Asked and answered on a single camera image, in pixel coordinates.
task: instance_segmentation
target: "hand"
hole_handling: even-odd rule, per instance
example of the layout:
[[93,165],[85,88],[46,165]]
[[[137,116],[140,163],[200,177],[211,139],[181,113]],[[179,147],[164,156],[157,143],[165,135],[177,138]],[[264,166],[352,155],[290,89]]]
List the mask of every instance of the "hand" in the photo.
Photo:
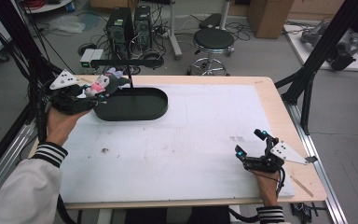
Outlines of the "hand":
[[277,196],[277,185],[280,178],[279,172],[274,174],[253,171],[257,180],[258,190],[264,206],[279,206]]
[[75,115],[65,115],[52,107],[48,112],[48,138],[46,141],[62,147],[68,139],[69,133],[75,128],[77,120],[89,112],[84,111]]

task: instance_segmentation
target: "floor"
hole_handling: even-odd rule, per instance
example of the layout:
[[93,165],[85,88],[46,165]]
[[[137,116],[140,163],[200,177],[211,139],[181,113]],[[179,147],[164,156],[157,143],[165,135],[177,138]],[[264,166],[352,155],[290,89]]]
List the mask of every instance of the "floor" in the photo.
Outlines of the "floor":
[[[44,13],[38,15],[36,21],[40,27],[46,27],[46,22],[65,13],[64,10]],[[105,21],[100,16],[107,18],[108,14],[100,12],[98,14],[100,16],[97,16],[87,10],[77,10],[74,14],[87,24],[85,31],[81,34],[68,34],[60,31],[46,33],[49,44],[67,65],[51,47],[47,48],[47,54],[60,68],[70,68],[75,74],[85,74],[90,71],[85,71],[81,67],[79,62],[81,56],[77,54],[77,50],[90,41],[96,43],[103,35]],[[199,20],[205,18],[204,15],[196,17]],[[189,35],[197,31],[199,22],[191,16],[178,17],[176,22],[180,29],[176,33],[181,33],[177,35],[177,38],[183,57],[175,60],[171,44],[165,40],[164,45],[167,49],[163,56],[163,66],[156,70],[142,68],[139,76],[185,75],[188,66],[201,57],[200,54],[194,54],[192,36]],[[231,22],[239,22],[247,27],[246,18],[229,17],[227,23],[231,31],[234,31],[233,27],[238,25],[238,23]],[[230,57],[223,54],[216,56],[226,65],[232,76],[271,77],[273,81],[279,81],[292,75],[301,67],[300,60],[285,35],[280,35],[277,39],[254,38],[249,28],[245,28],[244,33],[240,33],[240,38],[236,41],[235,52]],[[13,60],[0,62],[0,140],[25,107],[26,89],[25,78],[20,75]],[[287,87],[283,87],[279,89],[279,92],[284,93],[286,90]],[[320,161],[323,163],[348,223],[358,223],[358,72],[330,70],[318,72],[313,86],[309,127]],[[325,207],[324,203],[315,204],[317,207]],[[286,220],[291,223],[300,223],[297,217],[292,216],[289,204],[282,206]],[[241,213],[245,216],[252,216],[255,214],[256,207],[257,205],[242,205]],[[314,223],[333,223],[326,211],[318,210],[317,213],[318,216],[312,213]],[[77,211],[70,211],[70,214],[76,217]],[[98,213],[95,210],[85,211],[83,223],[95,223],[97,216]],[[62,222],[57,217],[54,223]]]

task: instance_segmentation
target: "chair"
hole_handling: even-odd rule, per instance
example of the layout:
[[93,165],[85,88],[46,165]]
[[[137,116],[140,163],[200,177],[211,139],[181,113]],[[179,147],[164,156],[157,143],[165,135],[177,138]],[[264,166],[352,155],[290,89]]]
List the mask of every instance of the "chair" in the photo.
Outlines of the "chair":
[[215,53],[227,53],[233,50],[234,37],[227,31],[205,28],[194,34],[194,46],[201,51],[207,52],[207,58],[196,60],[187,70],[187,74],[195,76],[229,76],[225,66],[213,58]]

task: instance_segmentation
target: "computer tower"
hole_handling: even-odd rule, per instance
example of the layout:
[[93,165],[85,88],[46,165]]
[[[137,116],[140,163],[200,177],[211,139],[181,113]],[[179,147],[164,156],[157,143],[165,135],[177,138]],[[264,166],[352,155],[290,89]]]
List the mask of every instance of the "computer tower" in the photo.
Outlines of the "computer tower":
[[138,6],[133,16],[135,36],[138,49],[146,50],[152,48],[152,27],[150,7]]
[[106,24],[109,42],[114,45],[121,59],[131,58],[131,43],[134,38],[131,10],[129,7],[114,7]]

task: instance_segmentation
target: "striped sleeve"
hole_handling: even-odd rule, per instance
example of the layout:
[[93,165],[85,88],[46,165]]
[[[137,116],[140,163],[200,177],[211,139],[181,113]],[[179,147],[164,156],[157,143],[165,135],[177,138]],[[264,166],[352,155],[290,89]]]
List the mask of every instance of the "striped sleeve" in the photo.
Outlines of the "striped sleeve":
[[32,159],[48,161],[54,166],[60,168],[63,159],[65,159],[67,155],[68,152],[63,147],[54,143],[45,142],[39,144]]
[[259,207],[256,210],[260,224],[284,222],[283,210],[280,206]]

